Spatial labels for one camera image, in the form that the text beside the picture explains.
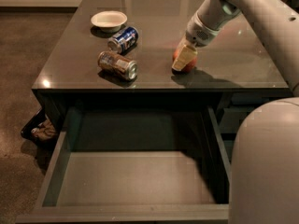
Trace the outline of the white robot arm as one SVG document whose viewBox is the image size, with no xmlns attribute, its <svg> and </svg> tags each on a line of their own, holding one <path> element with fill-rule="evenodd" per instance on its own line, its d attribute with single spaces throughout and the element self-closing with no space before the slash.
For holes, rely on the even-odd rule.
<svg viewBox="0 0 299 224">
<path fill-rule="evenodd" d="M 241 124 L 231 163 L 228 224 L 299 224 L 299 15 L 281 0 L 205 0 L 190 19 L 172 68 L 244 15 L 292 97 L 262 105 Z"/>
</svg>

